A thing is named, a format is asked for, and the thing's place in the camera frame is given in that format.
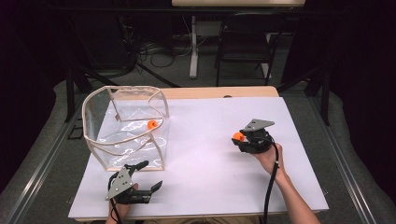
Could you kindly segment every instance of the human hand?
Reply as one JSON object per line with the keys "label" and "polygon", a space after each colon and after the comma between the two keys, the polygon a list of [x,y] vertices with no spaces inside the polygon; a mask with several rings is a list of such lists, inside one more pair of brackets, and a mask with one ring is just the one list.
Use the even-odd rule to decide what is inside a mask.
{"label": "human hand", "polygon": [[[276,143],[276,147],[279,153],[279,157],[278,157],[278,167],[279,169],[281,169],[282,171],[285,171],[285,168],[283,166],[283,154],[282,154],[282,146],[278,143]],[[271,147],[262,153],[258,153],[258,154],[251,154],[253,155],[262,165],[262,168],[264,168],[264,170],[268,173],[271,174],[273,172],[274,169],[274,163],[276,161],[276,149],[274,147],[274,145],[271,145]]]}
{"label": "human hand", "polygon": [[[138,189],[139,188],[138,184],[134,184],[133,188],[134,189]],[[109,207],[109,212],[108,212],[108,217],[107,217],[106,224],[117,224],[117,215],[116,215],[111,203],[109,203],[109,206],[110,207]],[[116,209],[117,209],[117,212],[120,215],[120,219],[121,220],[119,220],[119,221],[123,221],[126,218],[126,216],[128,215],[129,211],[131,210],[131,205],[130,204],[116,203]]]}

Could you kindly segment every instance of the person's right hand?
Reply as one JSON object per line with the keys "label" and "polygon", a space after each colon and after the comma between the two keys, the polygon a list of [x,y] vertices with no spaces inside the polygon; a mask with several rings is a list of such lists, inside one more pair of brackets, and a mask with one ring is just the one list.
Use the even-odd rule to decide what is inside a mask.
{"label": "person's right hand", "polygon": [[[282,146],[278,143],[276,143],[277,150],[279,152],[279,169],[285,170],[283,166],[283,154],[282,154]],[[271,145],[270,149],[268,149],[265,152],[259,153],[259,154],[251,154],[253,155],[257,160],[259,160],[260,164],[262,165],[262,168],[268,173],[271,174],[274,169],[274,163],[276,160],[276,150],[274,145]]]}

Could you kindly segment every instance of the forearm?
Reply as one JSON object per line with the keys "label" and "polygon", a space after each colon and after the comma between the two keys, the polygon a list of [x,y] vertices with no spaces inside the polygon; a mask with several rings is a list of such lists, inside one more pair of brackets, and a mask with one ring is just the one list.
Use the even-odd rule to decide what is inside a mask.
{"label": "forearm", "polygon": [[288,208],[289,217],[293,224],[317,224],[317,216],[312,212],[311,208],[304,201],[297,189],[293,186],[289,176],[280,171],[276,175],[276,183],[279,186],[286,207]]}

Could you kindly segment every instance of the chair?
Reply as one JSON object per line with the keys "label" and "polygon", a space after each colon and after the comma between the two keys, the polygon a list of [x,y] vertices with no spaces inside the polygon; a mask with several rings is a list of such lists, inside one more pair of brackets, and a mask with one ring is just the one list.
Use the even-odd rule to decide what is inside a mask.
{"label": "chair", "polygon": [[[221,23],[219,48],[215,61],[217,68],[216,86],[219,85],[220,63],[268,63],[267,76],[262,71],[265,85],[268,85],[276,42],[286,25],[278,13],[238,12]],[[267,40],[268,34],[275,35]]]}

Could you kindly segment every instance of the person's left hand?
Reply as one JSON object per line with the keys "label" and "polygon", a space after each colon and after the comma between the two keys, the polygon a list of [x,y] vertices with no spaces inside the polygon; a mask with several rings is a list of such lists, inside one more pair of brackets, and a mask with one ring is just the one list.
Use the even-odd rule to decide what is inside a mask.
{"label": "person's left hand", "polygon": [[[139,188],[138,184],[134,184],[133,188],[138,189]],[[109,207],[110,210],[108,212],[108,218],[107,218],[106,224],[117,224],[117,216],[116,216],[116,213],[114,212],[113,206],[111,205],[111,203],[109,203],[109,206],[110,206]],[[131,210],[131,205],[116,203],[116,209],[120,215],[121,221],[123,221],[126,218],[126,216],[128,215],[129,211]]]}

